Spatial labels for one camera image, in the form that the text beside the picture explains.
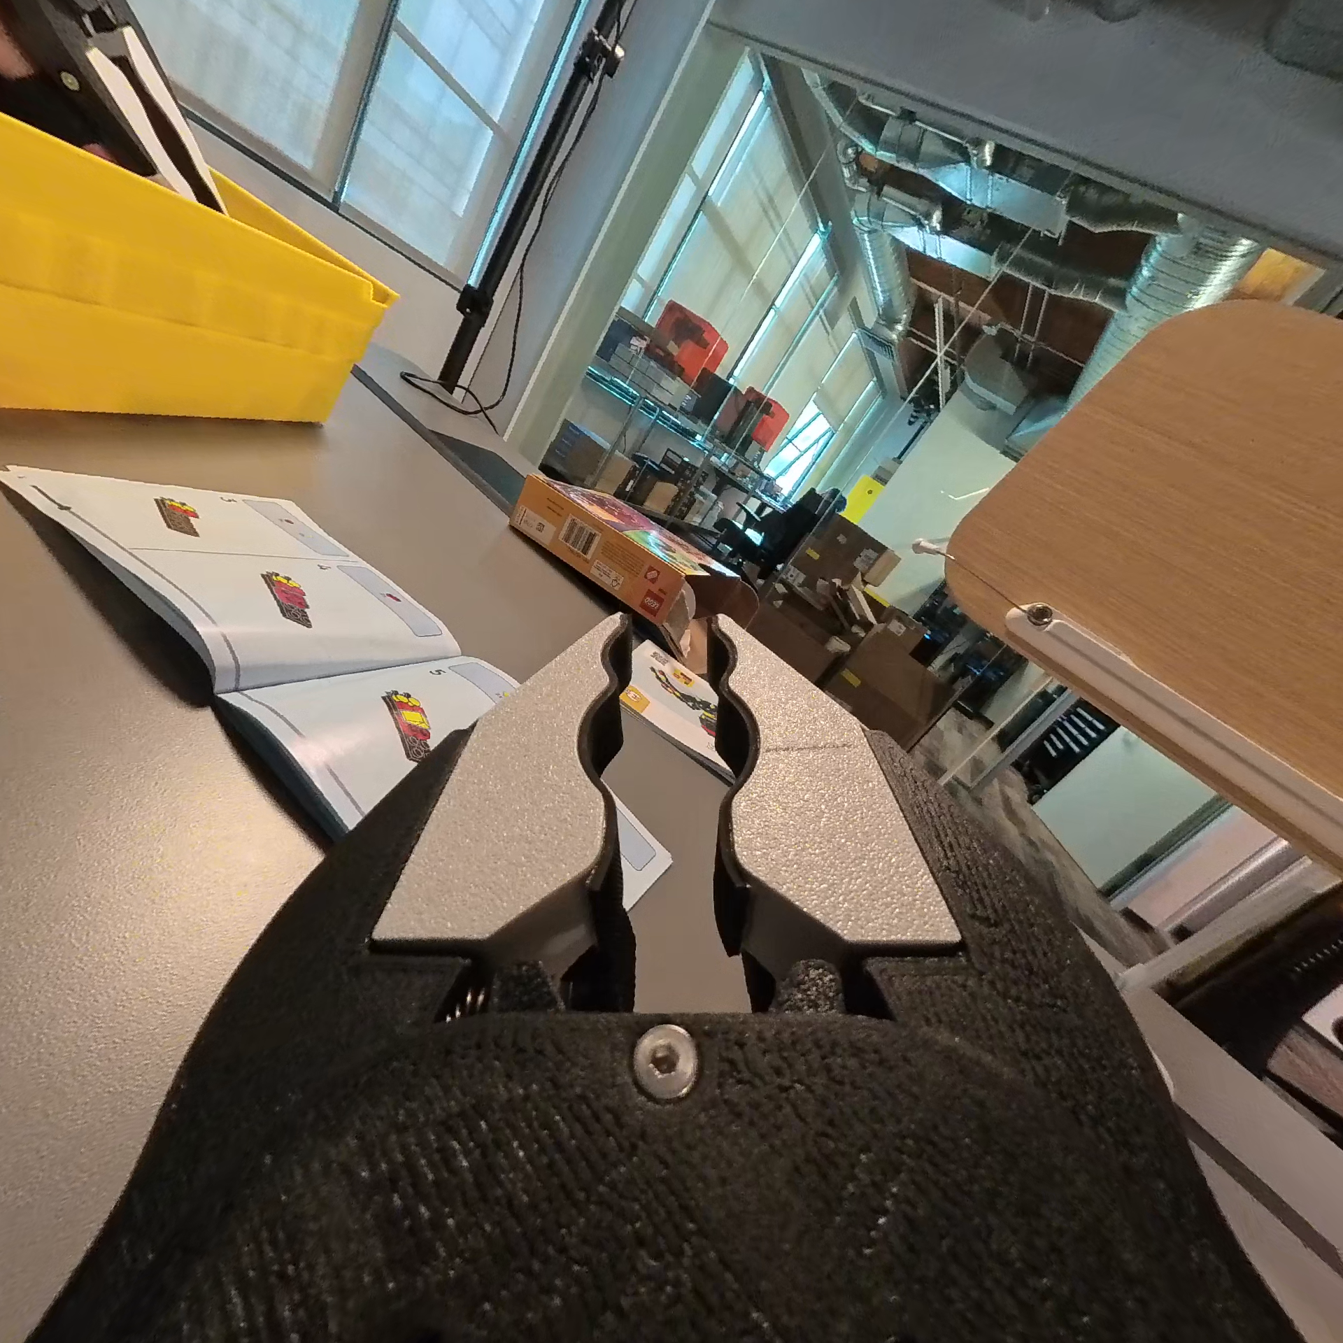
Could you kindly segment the metal storage shelf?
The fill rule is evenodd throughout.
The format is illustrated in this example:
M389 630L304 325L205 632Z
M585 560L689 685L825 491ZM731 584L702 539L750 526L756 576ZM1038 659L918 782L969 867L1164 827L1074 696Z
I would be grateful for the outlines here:
M572 483L692 526L755 528L790 502L763 449L747 443L747 410L731 382L713 379L702 397L616 325L582 373L547 462Z

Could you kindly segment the black office chair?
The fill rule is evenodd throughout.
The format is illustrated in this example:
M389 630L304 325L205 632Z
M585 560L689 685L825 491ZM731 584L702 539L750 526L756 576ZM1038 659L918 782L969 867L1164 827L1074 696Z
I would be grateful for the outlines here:
M809 489L788 509L772 513L761 523L758 528L760 541L752 541L748 533L742 531L740 539L732 544L732 550L739 561L755 566L758 579L766 581L785 566L815 529L833 515L841 513L846 504L847 497L836 489L823 493Z

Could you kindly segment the brown cardboard box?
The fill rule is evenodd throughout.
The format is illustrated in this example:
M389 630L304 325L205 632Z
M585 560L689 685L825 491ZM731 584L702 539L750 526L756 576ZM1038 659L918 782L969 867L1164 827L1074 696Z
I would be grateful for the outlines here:
M798 563L814 582L859 579L879 587L894 574L900 557L847 517L831 515L807 537Z
M918 659L927 643L915 621L871 629L823 683L823 691L868 729L911 748L956 696L955 683Z

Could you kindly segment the black light stand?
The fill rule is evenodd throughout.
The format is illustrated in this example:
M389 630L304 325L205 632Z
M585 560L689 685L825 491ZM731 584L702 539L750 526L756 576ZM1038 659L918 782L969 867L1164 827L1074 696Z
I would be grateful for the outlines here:
M544 130L526 138L516 171L508 178L486 229L481 253L459 293L459 326L440 373L429 382L433 394L454 398L464 389L465 368L489 323L515 254L540 222L545 194L563 175L566 149L580 138L574 125L600 96L601 82L612 77L624 59L619 40L628 8L630 3L620 2L600 5L593 24L576 45Z

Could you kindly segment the yellow plastic bin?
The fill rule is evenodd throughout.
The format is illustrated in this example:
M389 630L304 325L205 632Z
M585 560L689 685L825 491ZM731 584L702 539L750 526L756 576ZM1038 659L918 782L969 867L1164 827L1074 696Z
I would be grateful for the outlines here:
M2 123L3 410L331 414L393 290L221 173L214 213Z

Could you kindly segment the silver ventilation duct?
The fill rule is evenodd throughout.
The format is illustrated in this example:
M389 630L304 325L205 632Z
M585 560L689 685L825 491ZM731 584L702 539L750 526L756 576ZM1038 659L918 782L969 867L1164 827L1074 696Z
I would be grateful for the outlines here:
M854 90L814 72L806 72L804 79L836 135L835 154L851 194L851 222L878 314L871 330L876 338L894 347L910 333L918 291L903 246L889 229L894 218L887 211L891 203L883 198L873 178L860 168L860 154L867 143L860 128L852 123L859 98Z

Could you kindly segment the white picture-cover instruction booklet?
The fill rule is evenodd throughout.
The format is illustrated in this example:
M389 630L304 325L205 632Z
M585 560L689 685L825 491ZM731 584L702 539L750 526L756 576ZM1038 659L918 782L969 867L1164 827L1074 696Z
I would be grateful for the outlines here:
M716 777L734 774L716 750L716 696L710 685L652 641L632 649L620 705Z

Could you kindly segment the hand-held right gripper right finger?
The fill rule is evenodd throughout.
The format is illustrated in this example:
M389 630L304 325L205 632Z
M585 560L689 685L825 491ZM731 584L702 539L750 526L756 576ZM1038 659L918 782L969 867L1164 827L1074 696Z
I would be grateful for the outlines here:
M868 731L728 616L708 629L715 916L739 958L958 952L963 936Z

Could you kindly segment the cardboard lego box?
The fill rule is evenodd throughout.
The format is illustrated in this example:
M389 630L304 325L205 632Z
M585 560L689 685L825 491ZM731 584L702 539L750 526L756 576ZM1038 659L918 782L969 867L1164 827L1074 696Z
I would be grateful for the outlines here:
M539 473L523 480L510 526L641 619L692 670L715 616L748 627L755 590L732 569L614 496Z

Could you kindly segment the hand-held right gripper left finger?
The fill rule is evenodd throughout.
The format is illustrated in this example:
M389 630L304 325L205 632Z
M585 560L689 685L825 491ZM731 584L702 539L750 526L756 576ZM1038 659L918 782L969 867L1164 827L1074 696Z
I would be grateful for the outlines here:
M620 947L616 798L628 616L609 616L475 724L397 876L379 947Z

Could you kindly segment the silver corrugated duct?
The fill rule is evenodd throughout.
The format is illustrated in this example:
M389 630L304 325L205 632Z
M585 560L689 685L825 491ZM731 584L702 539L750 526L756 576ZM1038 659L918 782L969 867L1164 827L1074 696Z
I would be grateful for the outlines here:
M1135 344L1172 317L1226 299L1249 275L1265 245L1194 224L1154 238L1068 395L1073 410Z

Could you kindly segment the light blue instruction booklet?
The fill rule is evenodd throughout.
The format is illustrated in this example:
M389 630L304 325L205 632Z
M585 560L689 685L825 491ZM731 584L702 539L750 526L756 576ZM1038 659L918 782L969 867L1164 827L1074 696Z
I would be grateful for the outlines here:
M331 840L518 688L288 499L21 464L3 486L194 648L218 707Z

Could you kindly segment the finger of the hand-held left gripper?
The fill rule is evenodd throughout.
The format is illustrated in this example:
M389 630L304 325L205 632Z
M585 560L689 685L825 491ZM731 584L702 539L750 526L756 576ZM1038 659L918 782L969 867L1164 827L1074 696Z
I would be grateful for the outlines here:
M136 171L155 184L226 213L206 159L141 34L133 26L96 31L88 42L94 85L117 111L136 151Z

